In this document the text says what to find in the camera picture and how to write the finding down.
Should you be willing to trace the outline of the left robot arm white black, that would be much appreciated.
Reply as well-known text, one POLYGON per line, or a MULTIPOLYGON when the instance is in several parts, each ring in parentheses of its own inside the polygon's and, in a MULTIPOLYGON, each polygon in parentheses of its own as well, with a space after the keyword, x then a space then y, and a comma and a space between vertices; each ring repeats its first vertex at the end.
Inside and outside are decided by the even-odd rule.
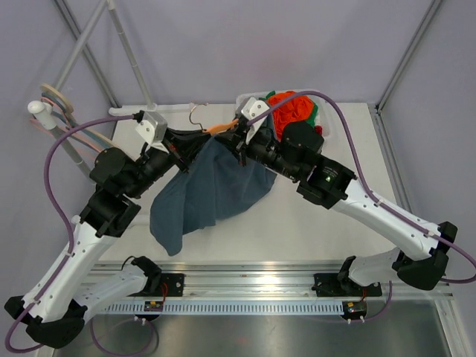
POLYGON ((64 219, 68 244, 44 277, 25 295, 4 305, 13 326, 38 347, 63 348, 98 312, 130 295, 151 296, 161 290, 161 269, 146 257, 135 258, 119 273, 92 288, 80 289, 103 253, 116 243, 141 207, 139 199, 172 167, 187 172, 211 135, 199 130, 167 129, 163 150, 149 148, 138 159, 117 147, 95 159, 90 178, 96 188, 77 223, 64 219))

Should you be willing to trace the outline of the beige hanger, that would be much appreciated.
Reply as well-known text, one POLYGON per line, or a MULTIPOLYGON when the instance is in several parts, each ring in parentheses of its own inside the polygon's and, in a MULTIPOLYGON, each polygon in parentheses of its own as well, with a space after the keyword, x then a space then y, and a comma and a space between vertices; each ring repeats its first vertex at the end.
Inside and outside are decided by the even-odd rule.
POLYGON ((55 89, 52 85, 49 85, 47 83, 41 84, 40 89, 42 94, 49 94, 54 99, 58 100, 61 104, 63 104, 66 107, 66 112, 73 115, 74 107, 71 104, 71 101, 59 90, 55 89))

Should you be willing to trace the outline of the blue hanger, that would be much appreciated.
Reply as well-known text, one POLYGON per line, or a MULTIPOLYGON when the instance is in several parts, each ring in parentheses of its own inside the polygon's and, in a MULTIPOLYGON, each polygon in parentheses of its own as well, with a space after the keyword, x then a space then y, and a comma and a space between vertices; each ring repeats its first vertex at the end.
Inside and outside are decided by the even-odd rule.
MULTIPOLYGON (((49 94, 42 94, 41 101, 47 103, 52 108, 52 115, 59 119, 64 127, 62 131, 70 130, 78 126, 74 116, 66 112, 66 107, 49 94)), ((106 136, 94 131, 93 129, 83 129, 80 134, 74 134, 74 137, 85 144, 87 147, 99 152, 103 149, 113 147, 114 144, 106 136)))

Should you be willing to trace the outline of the orange hanger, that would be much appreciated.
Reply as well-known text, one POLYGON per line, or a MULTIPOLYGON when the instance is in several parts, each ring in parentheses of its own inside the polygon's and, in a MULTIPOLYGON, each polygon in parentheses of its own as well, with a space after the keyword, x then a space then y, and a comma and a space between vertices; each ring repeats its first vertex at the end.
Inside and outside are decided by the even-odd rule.
POLYGON ((238 121, 233 104, 191 103, 189 107, 189 123, 211 135, 233 129, 238 121))

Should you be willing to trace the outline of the white t shirt red print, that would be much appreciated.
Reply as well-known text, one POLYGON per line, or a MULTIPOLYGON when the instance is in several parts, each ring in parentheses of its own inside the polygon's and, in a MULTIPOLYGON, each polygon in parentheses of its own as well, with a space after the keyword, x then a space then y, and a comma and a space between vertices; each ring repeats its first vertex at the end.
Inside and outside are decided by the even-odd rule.
POLYGON ((324 137, 324 128, 321 125, 315 126, 315 132, 324 137))

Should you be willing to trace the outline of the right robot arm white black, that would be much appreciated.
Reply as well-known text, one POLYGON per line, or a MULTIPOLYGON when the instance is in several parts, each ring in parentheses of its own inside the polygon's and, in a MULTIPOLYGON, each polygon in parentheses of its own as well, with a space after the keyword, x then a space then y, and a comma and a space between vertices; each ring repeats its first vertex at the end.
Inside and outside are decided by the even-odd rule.
POLYGON ((430 291, 442 280, 448 247, 438 239, 453 242, 457 228, 449 222, 423 222, 384 199, 375 203, 352 170, 321 154, 324 139, 309 124, 288 124, 277 141, 270 129, 254 130, 241 123, 216 140, 241 165, 247 160, 262 164, 297 184, 297 193, 308 202, 351 217, 394 244, 385 253, 348 257, 337 277, 344 294, 394 279, 430 291))

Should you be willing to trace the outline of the blue grey t shirt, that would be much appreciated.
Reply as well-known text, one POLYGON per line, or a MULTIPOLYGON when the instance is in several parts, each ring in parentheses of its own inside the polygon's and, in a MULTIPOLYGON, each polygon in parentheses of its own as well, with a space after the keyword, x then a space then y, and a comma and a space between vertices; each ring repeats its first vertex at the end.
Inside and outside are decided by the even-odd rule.
POLYGON ((183 236, 246 212, 267 195, 277 175, 255 161, 245 166, 211 138, 187 173, 177 172, 154 198, 149 231, 172 257, 183 236))

